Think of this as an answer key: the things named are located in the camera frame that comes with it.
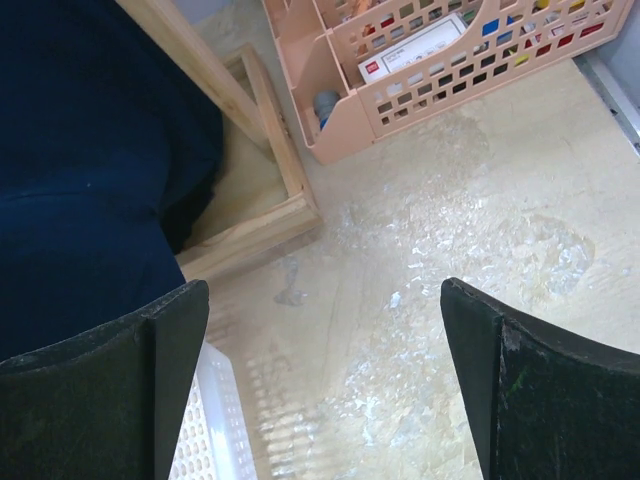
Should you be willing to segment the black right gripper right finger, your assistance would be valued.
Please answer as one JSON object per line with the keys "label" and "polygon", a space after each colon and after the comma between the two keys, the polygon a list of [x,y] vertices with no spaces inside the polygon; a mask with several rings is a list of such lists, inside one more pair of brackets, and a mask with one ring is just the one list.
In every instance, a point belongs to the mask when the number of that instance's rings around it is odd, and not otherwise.
{"label": "black right gripper right finger", "polygon": [[638,478],[638,355],[457,278],[440,308],[484,478]]}

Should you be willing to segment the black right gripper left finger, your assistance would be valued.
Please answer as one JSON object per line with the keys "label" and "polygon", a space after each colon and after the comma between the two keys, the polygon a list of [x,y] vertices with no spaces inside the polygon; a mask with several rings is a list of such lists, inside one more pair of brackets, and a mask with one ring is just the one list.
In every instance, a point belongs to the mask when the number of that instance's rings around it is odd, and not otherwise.
{"label": "black right gripper left finger", "polygon": [[168,478],[208,314],[194,280],[2,362],[2,478]]}

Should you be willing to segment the navy blue t shirt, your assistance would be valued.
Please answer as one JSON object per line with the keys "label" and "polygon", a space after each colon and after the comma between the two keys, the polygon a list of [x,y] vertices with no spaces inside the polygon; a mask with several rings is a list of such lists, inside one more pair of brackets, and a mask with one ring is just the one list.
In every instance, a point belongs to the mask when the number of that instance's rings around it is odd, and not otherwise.
{"label": "navy blue t shirt", "polygon": [[220,109],[113,1],[1,5],[1,355],[184,283]]}

